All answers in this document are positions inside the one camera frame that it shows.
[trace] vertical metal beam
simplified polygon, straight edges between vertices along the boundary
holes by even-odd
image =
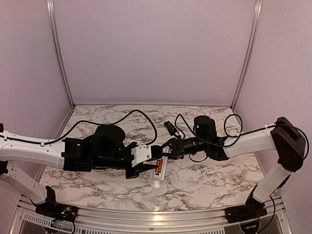
[[[237,88],[232,100],[231,108],[232,110],[235,110],[239,97],[241,95],[245,79],[247,76],[248,68],[250,65],[252,53],[254,51],[254,46],[256,43],[256,38],[258,34],[258,29],[259,29],[259,24],[260,24],[260,15],[261,15],[261,9],[262,9],[262,2],[263,0],[256,0],[255,6],[254,6],[254,12],[253,12],[253,22],[252,22],[252,29],[250,32],[250,37],[249,37],[249,43],[247,47],[247,52],[244,60],[244,64],[240,73],[240,77],[238,80]]]
[[[58,60],[58,67],[59,67],[59,71],[61,74],[62,83],[66,92],[68,103],[71,108],[74,108],[75,104],[73,101],[72,93],[69,88],[69,83],[68,83],[65,66],[64,66],[64,62],[62,58],[62,53],[60,49],[60,44],[59,44],[59,35],[58,35],[57,22],[56,22],[55,11],[54,11],[54,0],[47,0],[47,8],[48,8],[49,21],[51,25],[54,49],[55,49],[55,53],[56,53],[57,60]]]

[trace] white marble pattern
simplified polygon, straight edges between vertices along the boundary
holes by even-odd
[[[110,123],[119,120],[132,109],[144,111],[155,123],[158,138],[155,144],[166,142],[171,136],[163,123],[174,122],[182,113],[193,126],[193,119],[208,115],[216,121],[218,136],[224,136],[223,121],[232,114],[230,108],[199,106],[78,106],[70,118],[64,132],[79,120]],[[239,131],[237,120],[228,121],[228,132]],[[187,137],[192,134],[182,120],[179,126]],[[126,132],[125,145],[132,141],[146,143],[153,139],[154,132],[141,114],[133,114],[118,124]],[[93,134],[96,126],[80,124],[69,137],[84,138]],[[204,158],[204,153],[193,156]],[[124,171],[105,170],[84,172],[65,172],[46,167],[41,183],[56,190],[57,200],[76,205],[147,211],[179,211],[222,207],[244,203],[252,188],[263,178],[258,162],[253,154],[241,155],[227,161],[207,159],[194,163],[185,156],[183,160],[169,160],[163,181],[154,181],[150,172],[141,173],[136,179],[125,179]]]

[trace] marble tabletop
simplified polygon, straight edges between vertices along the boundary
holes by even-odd
[[[115,105],[78,106],[73,112],[64,132],[79,120],[111,123],[121,119],[133,109],[145,112],[158,131],[155,144],[166,142],[171,136],[163,126],[165,121],[175,120],[183,114],[190,126],[199,115],[208,115],[216,122],[218,136],[224,136],[223,122],[232,110],[226,107]],[[178,125],[186,133],[182,120]],[[125,145],[132,141],[147,143],[154,138],[149,122],[140,114],[133,113],[118,124],[126,133]],[[82,123],[69,137],[84,138],[94,133],[96,126]],[[234,135],[239,131],[235,117],[228,121],[227,130]],[[201,160],[205,153],[197,153]],[[244,203],[253,187],[263,178],[254,154],[240,155],[226,161],[207,159],[201,163],[168,160],[163,181],[151,179],[151,172],[141,173],[138,178],[126,179],[121,170],[94,170],[92,172],[66,172],[47,166],[41,183],[56,191],[57,200],[80,206],[144,211],[183,211],[231,206]]]

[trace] wall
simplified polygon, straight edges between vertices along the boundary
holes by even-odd
[[[0,1],[0,122],[6,130],[54,138],[69,111],[45,0]],[[31,176],[40,165],[21,163]],[[0,232],[8,232],[20,194],[0,181]]]
[[[312,2],[264,0],[259,34],[236,112],[245,130],[286,116],[312,141]],[[265,172],[277,155],[259,154]],[[311,155],[282,190],[295,234],[311,233]]]
[[[230,106],[254,0],[55,0],[75,103]]]

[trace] enclosure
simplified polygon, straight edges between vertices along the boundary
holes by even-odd
[[[311,1],[12,0],[0,10],[0,122],[12,133],[55,139],[79,120],[111,123],[140,109],[160,145],[170,138],[163,123],[178,114],[190,125],[211,117],[220,137],[233,113],[245,132],[285,116],[312,136]],[[154,137],[139,114],[119,126],[126,144]],[[227,129],[234,135],[240,126],[231,118]],[[69,136],[95,129],[83,123]],[[57,201],[80,207],[75,233],[195,234],[242,233],[224,208],[244,203],[277,160],[276,151],[221,162],[185,157],[168,161],[158,182],[147,172],[127,180],[119,170],[18,165]],[[311,163],[307,157],[274,194],[276,214],[263,233],[310,233]],[[29,200],[0,187],[0,233],[44,233]],[[271,200],[266,207],[262,226]]]

